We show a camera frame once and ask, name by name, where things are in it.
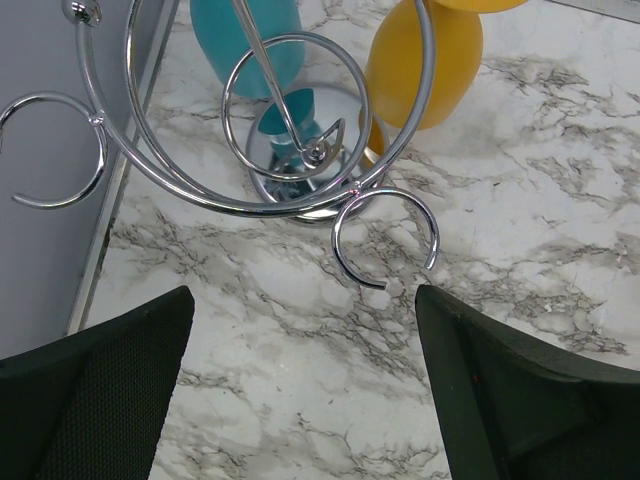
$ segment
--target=orange vase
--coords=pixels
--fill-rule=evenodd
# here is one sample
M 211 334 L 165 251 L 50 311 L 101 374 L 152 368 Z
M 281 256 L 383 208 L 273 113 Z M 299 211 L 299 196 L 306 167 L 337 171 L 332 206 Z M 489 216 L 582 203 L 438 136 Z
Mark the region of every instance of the orange vase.
M 504 12 L 527 3 L 527 0 L 436 0 L 440 5 L 455 10 L 476 13 Z
M 451 115 L 478 73 L 483 47 L 477 13 L 423 1 L 436 39 L 436 74 L 419 130 L 438 125 Z M 372 107 L 397 128 L 406 123 L 418 92 L 421 38 L 414 0 L 401 0 L 382 22 L 369 54 L 365 76 Z

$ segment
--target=white marble surface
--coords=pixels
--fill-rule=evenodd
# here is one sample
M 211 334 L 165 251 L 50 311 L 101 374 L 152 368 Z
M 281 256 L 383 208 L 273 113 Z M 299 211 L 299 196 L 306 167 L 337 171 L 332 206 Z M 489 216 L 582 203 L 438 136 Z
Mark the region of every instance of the white marble surface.
M 153 127 L 196 178 L 252 199 L 183 3 Z M 394 3 L 304 0 L 302 12 L 364 65 Z M 391 175 L 440 222 L 429 280 L 544 340 L 640 368 L 640 27 L 541 0 L 483 22 L 469 94 Z M 346 73 L 316 65 L 311 77 Z M 236 108 L 240 129 L 250 110 Z M 132 173 L 90 324 L 180 284 L 197 302 L 153 480 L 449 478 L 414 323 L 418 217 L 383 199 L 363 220 L 345 232 L 348 252 L 390 279 L 387 292 L 340 274 L 326 229 L 209 213 Z

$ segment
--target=chrome hook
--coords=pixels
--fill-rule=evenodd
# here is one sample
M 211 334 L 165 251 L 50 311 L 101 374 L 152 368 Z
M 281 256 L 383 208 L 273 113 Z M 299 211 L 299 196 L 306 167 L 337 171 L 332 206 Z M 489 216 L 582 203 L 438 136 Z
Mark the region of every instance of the chrome hook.
M 433 268 L 440 251 L 440 230 L 438 229 L 438 222 L 436 221 L 436 217 L 426 203 L 424 203 L 413 193 L 395 187 L 376 187 L 368 189 L 365 192 L 361 192 L 359 186 L 356 184 L 356 188 L 353 190 L 353 195 L 354 196 L 350 200 L 348 200 L 340 210 L 340 213 L 333 222 L 333 228 L 331 229 L 331 248 L 333 249 L 333 254 L 338 260 L 338 265 L 340 265 L 341 270 L 347 277 L 359 283 L 363 287 L 373 288 L 375 290 L 385 290 L 387 287 L 386 282 L 368 280 L 360 273 L 356 272 L 347 263 L 344 252 L 342 251 L 342 247 L 340 246 L 340 235 L 342 233 L 342 227 L 344 226 L 345 219 L 349 216 L 351 210 L 357 208 L 358 205 L 360 205 L 362 202 L 365 202 L 372 197 L 384 195 L 398 197 L 405 201 L 411 202 L 424 214 L 425 218 L 427 219 L 429 232 L 431 235 L 431 245 L 429 247 L 429 256 L 427 257 L 425 268 L 427 270 L 431 270 Z
M 64 93 L 36 92 L 14 100 L 4 109 L 4 111 L 2 111 L 2 113 L 0 113 L 0 153 L 2 153 L 3 128 L 9 121 L 9 119 L 21 108 L 35 103 L 44 102 L 61 103 L 73 108 L 77 112 L 84 115 L 94 129 L 96 138 L 98 140 L 98 146 L 100 148 L 96 171 L 94 172 L 89 183 L 75 195 L 64 198 L 62 200 L 38 200 L 22 194 L 15 194 L 11 197 L 13 201 L 20 203 L 21 205 L 26 205 L 28 207 L 37 208 L 40 210 L 55 210 L 74 205 L 84 200 L 95 190 L 98 182 L 100 181 L 100 178 L 102 177 L 102 174 L 105 171 L 105 167 L 107 164 L 108 142 L 107 135 L 105 133 L 104 127 L 102 126 L 102 118 L 94 115 L 84 103 Z

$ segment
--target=teal vase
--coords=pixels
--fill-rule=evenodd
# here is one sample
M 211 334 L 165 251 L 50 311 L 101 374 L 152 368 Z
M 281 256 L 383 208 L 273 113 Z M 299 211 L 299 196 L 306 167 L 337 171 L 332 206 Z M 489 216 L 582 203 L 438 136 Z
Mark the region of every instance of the teal vase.
M 302 29 L 296 0 L 247 0 L 263 39 Z M 233 68 L 249 50 L 249 41 L 231 0 L 191 0 L 191 21 L 200 47 L 218 79 L 226 84 Z M 303 42 L 286 42 L 267 49 L 282 89 L 302 69 Z M 255 57 L 242 68 L 233 92 L 247 98 L 269 98 L 271 91 Z

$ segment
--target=chrome stand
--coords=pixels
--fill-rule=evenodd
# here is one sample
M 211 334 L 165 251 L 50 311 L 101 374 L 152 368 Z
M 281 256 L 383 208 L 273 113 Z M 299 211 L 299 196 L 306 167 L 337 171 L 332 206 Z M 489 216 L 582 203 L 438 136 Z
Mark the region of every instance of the chrome stand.
M 262 202 L 258 203 L 225 197 L 194 180 L 169 157 L 152 132 L 145 117 L 133 73 L 135 71 L 133 32 L 142 1 L 133 0 L 126 26 L 124 48 L 127 90 L 132 117 L 140 137 L 160 167 L 147 158 L 111 120 L 109 105 L 102 92 L 93 58 L 92 30 L 99 26 L 101 20 L 98 2 L 96 0 L 62 0 L 62 10 L 76 28 L 78 60 L 91 108 L 59 93 L 38 92 L 26 95 L 16 99 L 0 113 L 0 142 L 4 125 L 19 109 L 37 102 L 60 102 L 83 114 L 95 130 L 100 144 L 98 164 L 91 182 L 82 191 L 69 198 L 44 201 L 15 195 L 13 199 L 16 202 L 33 208 L 57 209 L 82 201 L 95 190 L 104 173 L 108 136 L 148 179 L 178 198 L 199 207 L 228 215 L 261 218 L 289 217 L 305 223 L 332 220 L 332 248 L 340 267 L 349 278 L 369 288 L 384 289 L 385 284 L 367 280 L 346 262 L 340 247 L 342 226 L 349 215 L 360 211 L 375 196 L 391 195 L 402 198 L 416 205 L 428 221 L 431 239 L 426 268 L 433 267 L 439 251 L 440 235 L 431 210 L 410 192 L 381 186 L 385 174 L 416 131 L 429 102 L 433 86 L 435 39 L 428 11 L 422 0 L 415 0 L 424 52 L 420 87 L 409 119 L 391 145 L 388 145 L 382 122 L 376 119 L 371 111 L 362 70 L 348 52 L 335 42 L 310 32 L 290 32 L 262 40 L 247 1 L 230 0 L 251 45 L 251 50 L 240 59 L 225 85 L 222 98 L 222 123 L 231 151 L 249 170 L 253 185 L 262 199 Z M 267 48 L 290 41 L 310 42 L 337 56 L 353 76 L 358 95 L 325 84 L 297 86 L 285 95 L 278 85 L 267 55 Z M 241 69 L 252 57 L 255 57 L 260 65 L 273 100 L 255 120 L 245 151 L 238 145 L 229 113 L 234 85 Z M 314 120 L 324 130 L 310 140 L 304 140 L 301 136 L 286 102 L 286 96 L 304 90 L 312 91 L 315 96 L 326 99 L 326 102 L 333 100 L 336 103 L 333 109 L 314 112 Z M 285 156 L 283 159 L 273 155 L 268 139 L 259 128 L 261 120 L 270 113 L 270 109 L 274 108 L 284 121 L 287 136 L 295 149 L 293 156 Z M 359 122 L 359 136 L 348 141 L 345 139 L 347 121 L 351 124 Z M 375 130 L 381 132 L 383 139 L 383 151 L 380 152 L 374 152 L 368 146 L 370 135 Z M 295 168 L 291 168 L 293 158 L 296 159 Z

